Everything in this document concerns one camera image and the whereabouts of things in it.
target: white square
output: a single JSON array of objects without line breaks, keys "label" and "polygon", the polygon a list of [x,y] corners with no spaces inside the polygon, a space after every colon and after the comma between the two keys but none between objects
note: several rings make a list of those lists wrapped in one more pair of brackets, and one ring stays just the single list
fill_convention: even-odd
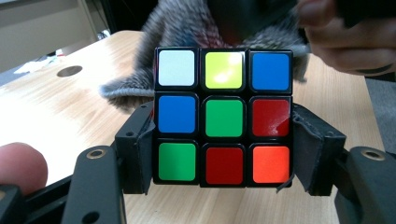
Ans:
[{"label": "white square", "polygon": [[158,82],[162,86],[192,86],[195,80],[195,59],[192,50],[161,50]]}]

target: fingernail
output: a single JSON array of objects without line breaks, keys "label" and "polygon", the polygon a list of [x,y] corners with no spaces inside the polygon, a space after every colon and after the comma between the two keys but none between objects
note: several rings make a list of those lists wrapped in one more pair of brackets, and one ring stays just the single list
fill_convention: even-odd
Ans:
[{"label": "fingernail", "polygon": [[306,1],[298,7],[300,26],[316,26],[320,24],[323,4],[321,1]]}]

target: rubik's cube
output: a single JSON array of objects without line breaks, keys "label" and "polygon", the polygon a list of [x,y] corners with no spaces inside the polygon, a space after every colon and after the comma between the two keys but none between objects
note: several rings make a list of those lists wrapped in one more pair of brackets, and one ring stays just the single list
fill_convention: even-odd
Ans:
[{"label": "rubik's cube", "polygon": [[157,48],[153,180],[277,187],[292,169],[292,52]]}]

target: finger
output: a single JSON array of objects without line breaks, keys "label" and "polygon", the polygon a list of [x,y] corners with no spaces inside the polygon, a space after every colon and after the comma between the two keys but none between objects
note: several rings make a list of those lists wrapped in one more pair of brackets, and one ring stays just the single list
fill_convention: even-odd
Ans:
[{"label": "finger", "polygon": [[323,62],[341,72],[369,75],[357,71],[376,69],[370,75],[382,75],[395,71],[396,49],[326,49],[317,45],[311,45],[311,49]]},{"label": "finger", "polygon": [[0,184],[17,185],[24,195],[44,188],[48,167],[40,152],[23,143],[0,147]]},{"label": "finger", "polygon": [[306,26],[325,26],[335,16],[334,0],[301,0],[297,4],[299,24]]},{"label": "finger", "polygon": [[341,19],[305,28],[309,42],[325,48],[396,48],[396,18],[367,20],[347,29]]}]

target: colored tile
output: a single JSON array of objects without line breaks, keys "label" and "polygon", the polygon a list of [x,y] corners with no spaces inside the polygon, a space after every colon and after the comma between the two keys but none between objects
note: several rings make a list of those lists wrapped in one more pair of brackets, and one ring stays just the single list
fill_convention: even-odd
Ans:
[{"label": "colored tile", "polygon": [[190,95],[161,95],[156,115],[161,133],[194,133],[197,130],[197,99]]},{"label": "colored tile", "polygon": [[205,103],[205,134],[208,137],[240,137],[244,132],[245,106],[237,98],[213,98]]},{"label": "colored tile", "polygon": [[283,137],[290,132],[288,98],[252,98],[252,134],[257,137]]},{"label": "colored tile", "polygon": [[196,177],[196,146],[191,143],[161,143],[159,146],[159,178],[192,181]]},{"label": "colored tile", "polygon": [[240,185],[244,181],[244,151],[240,147],[210,147],[206,151],[205,181],[211,185]]},{"label": "colored tile", "polygon": [[158,82],[161,86],[192,86],[196,79],[195,53],[167,49],[159,52]]},{"label": "colored tile", "polygon": [[255,91],[287,91],[291,87],[289,54],[255,52],[251,59],[251,86]]},{"label": "colored tile", "polygon": [[205,86],[214,90],[242,88],[243,63],[243,52],[208,52],[205,55]]},{"label": "colored tile", "polygon": [[253,181],[261,184],[284,183],[290,176],[288,147],[254,147]]}]

